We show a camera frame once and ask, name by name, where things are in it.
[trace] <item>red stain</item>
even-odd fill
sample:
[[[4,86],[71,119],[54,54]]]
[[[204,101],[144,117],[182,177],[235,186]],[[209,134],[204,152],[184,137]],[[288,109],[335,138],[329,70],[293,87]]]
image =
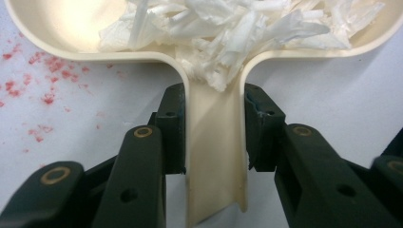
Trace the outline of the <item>red stain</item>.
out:
[[[28,73],[24,74],[24,85],[28,86],[30,81],[32,80],[32,76]]]
[[[122,72],[122,71],[120,71],[120,70],[116,71],[116,74],[117,74],[118,77],[121,78],[121,79],[124,79],[124,78],[127,77],[127,74],[124,73],[124,72]]]
[[[8,53],[8,54],[3,54],[3,59],[5,60],[9,60],[12,57],[12,54]]]
[[[50,78],[50,81],[54,84],[54,83],[56,83],[57,81],[59,81],[59,78],[58,78],[58,77],[51,77],[51,78]]]
[[[52,105],[54,102],[54,94],[53,93],[47,93],[45,96],[42,98],[42,101],[47,104],[47,105]]]
[[[73,83],[77,83],[78,82],[78,79],[79,77],[78,77],[78,75],[77,74],[73,74],[73,75],[71,75],[71,82],[73,82]]]
[[[8,82],[6,82],[6,91],[11,90],[11,89],[14,87],[14,85],[15,85],[15,82],[14,82],[14,81],[8,81]]]
[[[53,127],[47,125],[39,124],[36,129],[30,129],[28,134],[33,136],[37,142],[41,142],[44,140],[43,133],[49,133],[53,130]]]
[[[21,95],[21,91],[18,89],[14,89],[14,86],[15,82],[13,80],[6,82],[6,91],[11,97],[18,97]]]
[[[31,65],[33,65],[34,63],[37,63],[37,62],[40,63],[40,62],[42,62],[42,57],[44,55],[46,55],[45,52],[36,51],[35,54],[32,57],[30,57],[28,63]]]
[[[50,131],[53,130],[53,127],[51,126],[46,126],[46,125],[38,125],[39,129],[41,129],[42,131],[44,131],[45,133],[49,133]]]
[[[106,114],[102,111],[97,112],[97,117],[102,117],[104,118],[106,116]]]
[[[64,78],[64,79],[67,79],[67,78],[69,78],[71,76],[71,72],[70,71],[68,71],[68,70],[63,70],[62,71],[62,77]]]
[[[39,143],[44,140],[44,138],[41,136],[40,132],[37,130],[31,129],[28,131],[28,134],[35,137],[35,140]]]
[[[45,64],[52,73],[61,70],[65,66],[64,61],[55,56],[46,59]]]
[[[13,56],[12,54],[15,54],[15,53],[20,52],[20,51],[21,51],[21,44],[16,44],[12,48],[12,52],[3,54],[3,59],[4,60],[9,60],[10,58],[12,58],[12,56]]]
[[[81,70],[83,71],[83,73],[88,73],[89,72],[89,68],[87,66],[83,66],[81,68]]]

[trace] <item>white table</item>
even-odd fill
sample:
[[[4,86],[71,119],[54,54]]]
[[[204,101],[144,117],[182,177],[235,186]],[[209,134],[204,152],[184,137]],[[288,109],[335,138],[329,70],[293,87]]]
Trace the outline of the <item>white table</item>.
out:
[[[35,47],[0,3],[0,211],[35,170],[57,161],[88,169],[146,124],[166,87],[162,64],[101,65],[53,58]],[[318,129],[339,155],[369,167],[403,126],[403,29],[360,56],[267,61],[248,83],[264,88],[286,122]],[[236,205],[197,227],[288,227],[271,173],[249,171],[249,210]],[[167,178],[167,227],[184,227],[184,176]]]

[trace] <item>white plastic tray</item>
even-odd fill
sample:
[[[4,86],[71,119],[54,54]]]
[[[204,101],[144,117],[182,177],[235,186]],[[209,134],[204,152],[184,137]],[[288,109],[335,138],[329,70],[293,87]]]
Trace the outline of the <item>white plastic tray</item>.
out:
[[[108,63],[165,62],[176,68],[186,91],[187,225],[192,226],[232,202],[246,200],[243,87],[250,70],[274,58],[331,58],[361,54],[386,42],[403,23],[403,2],[384,0],[376,22],[359,32],[349,50],[268,51],[245,65],[223,93],[189,82],[168,47],[137,52],[99,53],[98,31],[125,10],[125,0],[5,0],[19,29],[39,48],[74,60]]]

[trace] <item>brass ring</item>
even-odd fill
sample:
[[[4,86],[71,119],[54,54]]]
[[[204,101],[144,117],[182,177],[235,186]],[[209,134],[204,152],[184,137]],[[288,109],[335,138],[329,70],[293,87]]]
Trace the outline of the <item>brass ring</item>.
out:
[[[58,178],[50,177],[51,174],[53,174],[55,172],[60,172],[60,171],[63,172],[62,176],[60,176]],[[70,175],[70,173],[71,173],[71,170],[64,166],[52,168],[42,176],[41,183],[43,183],[44,185],[52,185],[52,184],[58,183],[58,182],[64,180],[65,178],[67,178],[68,175]]]
[[[311,136],[312,131],[309,128],[303,126],[296,126],[293,128],[293,132],[299,136]]]
[[[140,127],[134,131],[134,136],[137,138],[145,138],[152,134],[152,129],[149,127]]]
[[[391,168],[394,172],[397,172],[400,175],[403,175],[403,162],[402,161],[389,161],[388,167]]]

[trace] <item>crumpled white tissue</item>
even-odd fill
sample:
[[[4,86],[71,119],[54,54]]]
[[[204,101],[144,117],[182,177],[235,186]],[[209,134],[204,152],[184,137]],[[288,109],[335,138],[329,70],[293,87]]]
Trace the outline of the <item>crumpled white tissue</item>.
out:
[[[273,49],[351,48],[384,4],[375,0],[128,0],[99,50],[173,46],[190,79],[224,91],[246,60]]]

